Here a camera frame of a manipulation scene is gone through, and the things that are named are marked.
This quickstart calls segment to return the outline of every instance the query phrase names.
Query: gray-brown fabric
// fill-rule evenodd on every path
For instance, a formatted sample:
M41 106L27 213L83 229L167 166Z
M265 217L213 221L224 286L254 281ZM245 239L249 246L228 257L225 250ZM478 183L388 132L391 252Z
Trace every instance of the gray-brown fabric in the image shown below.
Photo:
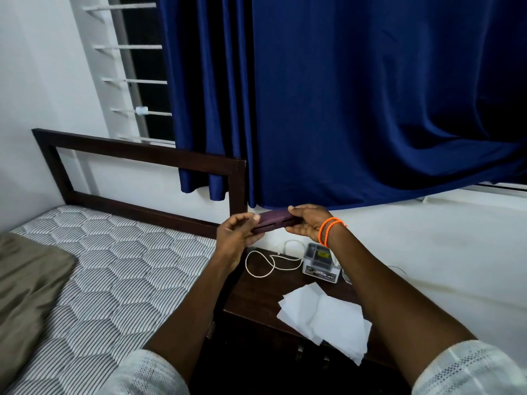
M0 234L0 392L31 358L75 260L55 246Z

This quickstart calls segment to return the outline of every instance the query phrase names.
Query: charging cable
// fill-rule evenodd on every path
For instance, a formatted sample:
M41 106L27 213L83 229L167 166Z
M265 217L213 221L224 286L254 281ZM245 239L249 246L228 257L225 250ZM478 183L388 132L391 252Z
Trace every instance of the charging cable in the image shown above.
M285 243L284 243L284 247L282 249L282 253L285 254L286 253L286 245L288 242L291 242L291 241L294 241L294 242L297 242L299 244L302 244L302 246L304 247L304 253L306 253L306 244L304 244L302 241L299 241L297 239L288 239ZM249 268L247 267L247 260L249 259L249 256L250 254L252 254L253 252L256 252L260 255L263 256L263 258L267 261L267 263L269 263L271 265L271 270L267 273L267 274L264 274L263 276L256 276L255 274L251 273L249 271ZM280 254L278 255L269 255L271 257L271 260L272 262L267 259L267 257L262 254L260 251L257 251L257 250L253 250L251 252L249 252L247 254L247 256L245 257L245 270L247 270L247 273L249 273L251 276L257 278L257 279L263 279L264 277L267 277L269 274L271 274L273 272L274 269L276 270L282 270L282 271L290 271L290 270L297 270L301 265L302 265L302 258L288 258L287 256L281 256ZM294 267L292 269L283 269L281 267L277 267L276 265L276 261L274 260L275 258L281 258L281 259L286 259L288 261L300 261L299 265L297 267Z

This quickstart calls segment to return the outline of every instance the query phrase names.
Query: person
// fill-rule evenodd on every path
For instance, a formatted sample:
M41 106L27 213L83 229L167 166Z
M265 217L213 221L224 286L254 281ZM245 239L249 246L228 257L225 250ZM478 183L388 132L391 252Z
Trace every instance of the person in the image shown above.
M303 219L289 233L318 241L332 217L321 206L289 207ZM259 215L231 216L218 227L216 250L187 297L142 350L130 353L100 393L187 394L187 384L212 321L214 305L253 234ZM478 341L461 323L375 258L342 224L328 246L351 279L366 314L414 395L525 394L522 370L498 348Z

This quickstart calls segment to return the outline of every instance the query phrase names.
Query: patterned shirt sleeve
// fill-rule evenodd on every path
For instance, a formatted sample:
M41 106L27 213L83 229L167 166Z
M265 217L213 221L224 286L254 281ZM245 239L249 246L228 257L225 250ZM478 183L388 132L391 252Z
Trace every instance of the patterned shirt sleeve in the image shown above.
M130 353L99 395L189 395L184 379L161 356L144 349Z
M522 370L505 353L481 341L442 352L415 382L412 395L527 394Z

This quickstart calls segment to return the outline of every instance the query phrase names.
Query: forearm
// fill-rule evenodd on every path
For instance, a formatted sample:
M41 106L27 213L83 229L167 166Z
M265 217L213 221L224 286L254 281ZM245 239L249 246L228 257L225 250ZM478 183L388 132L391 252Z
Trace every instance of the forearm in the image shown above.
M411 385L442 351L474 339L456 319L376 259L343 225L331 229L328 245Z
M187 383L228 275L228 265L214 254L181 305L144 346L173 365Z

